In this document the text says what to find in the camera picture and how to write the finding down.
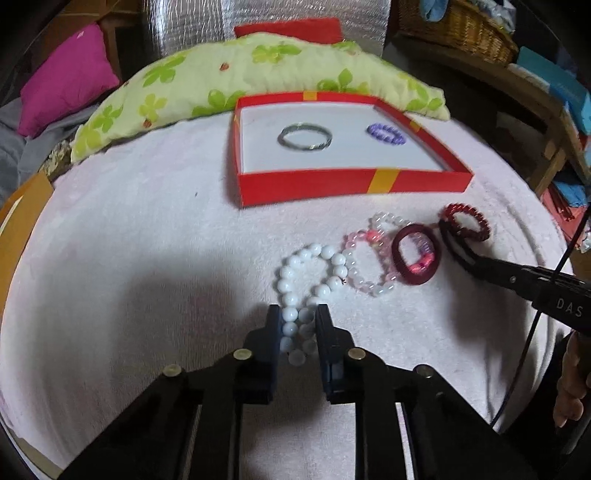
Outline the person's right hand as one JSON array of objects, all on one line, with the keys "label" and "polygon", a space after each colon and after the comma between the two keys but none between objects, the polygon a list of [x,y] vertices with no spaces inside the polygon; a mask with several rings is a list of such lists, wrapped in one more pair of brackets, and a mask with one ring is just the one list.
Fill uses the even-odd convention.
[{"label": "person's right hand", "polygon": [[553,410],[555,426],[562,428],[568,421],[578,421],[584,412],[582,400],[586,395],[586,382],[578,372],[581,355],[576,333],[572,333],[562,359],[562,371],[557,384],[557,397]]}]

